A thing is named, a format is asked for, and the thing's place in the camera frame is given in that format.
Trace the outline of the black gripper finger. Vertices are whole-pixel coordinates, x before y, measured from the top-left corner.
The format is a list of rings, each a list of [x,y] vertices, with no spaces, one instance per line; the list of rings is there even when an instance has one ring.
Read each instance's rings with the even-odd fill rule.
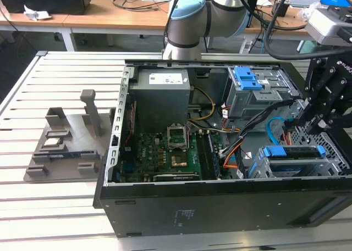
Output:
[[[295,120],[296,126],[307,122],[317,125],[320,120],[326,122],[334,115],[334,108],[329,100],[332,94],[328,85],[334,75],[334,58],[312,59],[305,80],[305,107]]]
[[[351,128],[351,80],[332,79],[325,86],[317,83],[308,102],[308,133]]]

